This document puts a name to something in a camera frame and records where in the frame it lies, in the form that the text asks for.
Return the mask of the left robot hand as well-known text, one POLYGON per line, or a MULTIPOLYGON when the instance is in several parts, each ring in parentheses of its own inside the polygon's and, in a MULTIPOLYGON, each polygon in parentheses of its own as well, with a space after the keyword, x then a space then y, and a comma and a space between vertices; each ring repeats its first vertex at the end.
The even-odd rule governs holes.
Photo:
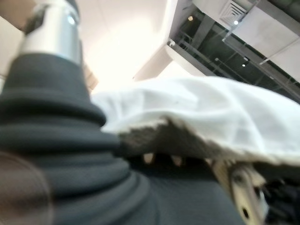
POLYGON ((0 95, 0 218, 8 225, 241 225, 263 222, 252 165, 231 170, 231 197, 203 142, 163 118, 120 137, 83 79, 78 9, 39 5, 0 95))

